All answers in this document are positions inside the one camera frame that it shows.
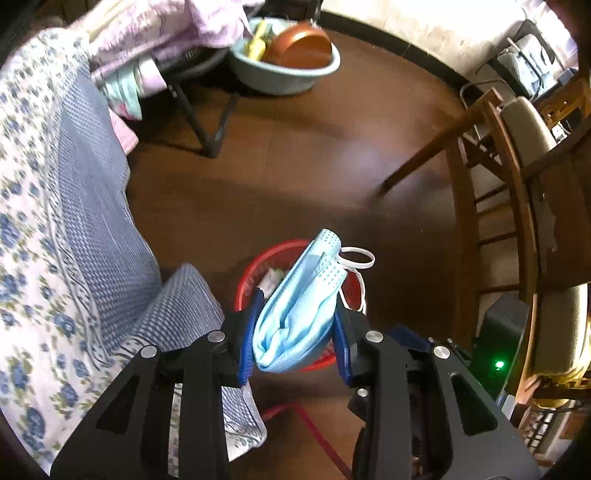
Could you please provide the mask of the wooden chair near basket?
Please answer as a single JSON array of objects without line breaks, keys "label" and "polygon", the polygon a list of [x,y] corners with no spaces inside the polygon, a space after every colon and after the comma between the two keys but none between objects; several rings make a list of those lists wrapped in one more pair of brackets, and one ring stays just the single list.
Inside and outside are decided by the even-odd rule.
[{"label": "wooden chair near basket", "polygon": [[495,90],[391,174],[388,192],[446,159],[455,209],[452,337],[477,374],[521,404],[590,400],[590,159],[557,142],[532,103]]}]

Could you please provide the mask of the blue floral bedsheet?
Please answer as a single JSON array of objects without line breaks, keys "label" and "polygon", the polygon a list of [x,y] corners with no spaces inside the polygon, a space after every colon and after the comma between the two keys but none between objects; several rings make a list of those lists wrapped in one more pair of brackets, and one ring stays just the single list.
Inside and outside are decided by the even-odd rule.
[{"label": "blue floral bedsheet", "polygon": [[84,40],[44,30],[1,71],[1,469],[226,479],[266,440],[238,382],[240,312],[163,279]]}]

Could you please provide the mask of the folded purple blanket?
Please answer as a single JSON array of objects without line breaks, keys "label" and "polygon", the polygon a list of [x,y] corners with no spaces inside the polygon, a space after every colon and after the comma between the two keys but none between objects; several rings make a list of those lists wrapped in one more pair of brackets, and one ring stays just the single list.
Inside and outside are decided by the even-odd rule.
[{"label": "folded purple blanket", "polygon": [[222,49],[249,31],[259,1],[100,1],[73,26],[87,34],[91,78],[109,108],[142,119],[139,100],[166,88],[156,64],[193,47]]}]

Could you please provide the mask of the green white paper carton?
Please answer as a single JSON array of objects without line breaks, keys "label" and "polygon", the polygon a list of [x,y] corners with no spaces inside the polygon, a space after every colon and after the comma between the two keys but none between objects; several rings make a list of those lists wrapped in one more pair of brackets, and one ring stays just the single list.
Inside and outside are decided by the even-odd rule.
[{"label": "green white paper carton", "polygon": [[276,288],[283,281],[284,271],[280,269],[269,268],[266,274],[263,275],[263,279],[259,281],[257,289],[263,292],[263,297],[269,299]]}]

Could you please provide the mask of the light blue wash basin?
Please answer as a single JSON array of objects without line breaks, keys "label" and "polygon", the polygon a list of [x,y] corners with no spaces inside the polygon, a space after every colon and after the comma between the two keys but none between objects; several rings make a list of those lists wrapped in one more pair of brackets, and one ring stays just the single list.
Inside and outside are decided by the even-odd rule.
[{"label": "light blue wash basin", "polygon": [[299,22],[273,17],[253,17],[244,37],[230,48],[229,66],[246,87],[271,96],[303,93],[318,80],[334,74],[341,66],[341,54],[332,43],[332,61],[321,69],[293,69],[263,62],[263,54],[276,35]]}]

